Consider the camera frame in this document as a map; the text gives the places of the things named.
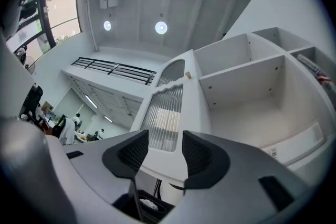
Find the frosted glass partition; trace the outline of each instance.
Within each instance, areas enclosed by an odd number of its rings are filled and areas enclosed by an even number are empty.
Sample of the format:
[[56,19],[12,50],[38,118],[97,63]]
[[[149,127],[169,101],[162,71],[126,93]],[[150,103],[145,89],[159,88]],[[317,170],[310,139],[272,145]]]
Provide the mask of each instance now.
[[157,87],[168,84],[169,82],[176,81],[184,76],[184,60],[178,60],[171,63],[163,70],[159,79]]
[[181,117],[183,86],[153,95],[142,130],[149,130],[149,147],[173,152]]

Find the black railing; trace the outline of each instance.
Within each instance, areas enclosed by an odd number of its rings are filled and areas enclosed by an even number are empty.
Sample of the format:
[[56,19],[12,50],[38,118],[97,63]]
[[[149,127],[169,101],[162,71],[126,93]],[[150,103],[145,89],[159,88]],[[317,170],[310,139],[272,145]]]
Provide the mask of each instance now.
[[122,76],[130,80],[136,80],[137,82],[143,83],[145,85],[150,85],[156,74],[155,71],[148,69],[85,57],[79,57],[72,64],[72,66],[98,70],[100,72],[106,73],[107,75],[112,74],[114,76]]

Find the ceiling light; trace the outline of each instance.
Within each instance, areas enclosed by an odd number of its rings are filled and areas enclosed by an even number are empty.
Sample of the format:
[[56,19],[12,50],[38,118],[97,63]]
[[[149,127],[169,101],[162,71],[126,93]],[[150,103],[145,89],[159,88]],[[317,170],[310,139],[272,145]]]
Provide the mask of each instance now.
[[109,122],[112,123],[112,121],[108,117],[104,116],[104,118],[107,119]]
[[111,30],[111,23],[108,20],[106,20],[104,22],[104,28],[105,28],[106,31],[110,31]]
[[155,30],[156,32],[158,32],[160,35],[164,34],[167,32],[168,30],[168,27],[167,27],[167,24],[165,22],[158,22],[156,25],[155,25]]
[[85,94],[85,97],[89,100],[89,102],[90,102],[95,108],[97,108],[97,106],[95,105],[95,103],[92,102],[92,100],[90,99],[90,97],[88,97],[86,94]]

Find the window frame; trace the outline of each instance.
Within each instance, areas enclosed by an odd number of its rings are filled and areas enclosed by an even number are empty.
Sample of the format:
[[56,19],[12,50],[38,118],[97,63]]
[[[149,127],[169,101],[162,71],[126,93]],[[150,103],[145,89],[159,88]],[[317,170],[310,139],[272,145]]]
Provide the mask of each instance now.
[[47,0],[32,0],[30,2],[36,2],[37,3],[37,10],[38,10],[38,13],[34,16],[32,16],[31,18],[27,19],[26,21],[22,22],[19,27],[18,27],[18,30],[17,32],[19,32],[21,29],[23,29],[25,26],[29,25],[30,23],[33,23],[34,21],[36,20],[39,20],[40,21],[40,24],[41,24],[41,28],[42,30],[40,32],[38,32],[37,34],[33,35],[30,39],[28,39],[27,41],[25,41],[22,45],[20,45],[13,53],[16,54],[17,51],[21,48],[23,48],[24,46],[27,46],[29,43],[31,43],[32,41],[34,41],[35,39],[37,39],[38,37],[40,37],[41,35],[45,34],[46,37],[47,37],[47,40],[48,40],[48,43],[50,45],[50,50],[48,50],[46,53],[48,53],[49,51],[51,51],[54,47],[56,47],[57,45],[60,45],[62,42],[60,42],[59,44],[56,44],[56,41],[55,41],[55,38],[53,36],[53,32],[51,31],[53,28],[57,27],[57,26],[60,26],[62,24],[65,24],[67,22],[70,22],[72,20],[77,20],[78,21],[78,25],[79,25],[79,33],[82,33],[82,28],[80,26],[80,21],[79,21],[79,14],[78,14],[78,2],[76,0],[76,13],[77,13],[77,17],[76,18],[73,18],[73,19],[70,19],[70,20],[67,20],[61,24],[58,24],[54,27],[51,28],[50,26],[50,22],[49,22],[49,18],[48,18],[48,13],[47,12],[44,12],[46,9],[47,9]]

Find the black chair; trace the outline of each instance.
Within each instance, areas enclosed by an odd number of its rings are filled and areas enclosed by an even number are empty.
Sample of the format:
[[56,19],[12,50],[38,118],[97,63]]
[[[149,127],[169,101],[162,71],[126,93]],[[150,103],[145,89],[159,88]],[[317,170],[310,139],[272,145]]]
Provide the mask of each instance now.
[[36,109],[38,106],[39,101],[41,100],[41,97],[43,95],[43,90],[40,86],[38,87],[32,87],[31,90],[29,91],[27,98],[23,104],[24,106],[24,111],[22,114],[25,114],[28,116],[28,119],[34,123],[37,127],[39,127],[42,131],[43,129],[40,126],[40,122],[43,121],[43,118],[36,119]]
[[81,127],[82,123],[83,123],[83,121],[79,121],[79,123],[78,123],[78,124],[76,124],[76,122],[75,122],[76,131],[78,131],[78,130],[79,130],[79,128]]
[[61,118],[61,120],[52,128],[52,135],[59,138],[61,132],[63,131],[65,126],[65,117]]

